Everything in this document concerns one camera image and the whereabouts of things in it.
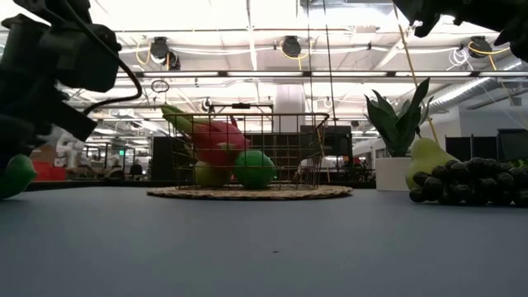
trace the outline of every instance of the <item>blue table surface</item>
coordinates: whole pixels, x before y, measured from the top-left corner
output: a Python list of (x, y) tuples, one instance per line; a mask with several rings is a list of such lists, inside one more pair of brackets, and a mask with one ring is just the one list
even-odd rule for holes
[(0, 202), (0, 296), (526, 297), (527, 211), (30, 192)]

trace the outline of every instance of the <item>grapes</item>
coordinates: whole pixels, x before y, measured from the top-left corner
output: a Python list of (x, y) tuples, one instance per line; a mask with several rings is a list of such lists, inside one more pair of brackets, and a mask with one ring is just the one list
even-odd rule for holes
[(412, 201), (436, 201), (440, 205), (515, 205), (528, 208), (528, 166), (514, 168), (494, 159), (452, 160), (436, 166), (431, 174), (417, 172), (419, 187), (409, 194)]
[(445, 166), (436, 166), (435, 169), (432, 170), (431, 175), (443, 182), (450, 179), (450, 171)]
[(416, 203), (422, 203), (426, 200), (425, 195), (423, 194), (423, 188), (421, 186), (417, 186), (412, 189), (409, 193), (409, 197), (411, 198), (412, 202)]
[(419, 186), (423, 186), (426, 183), (426, 179), (430, 176), (431, 174), (426, 172), (416, 172), (412, 177), (412, 180), (416, 182)]

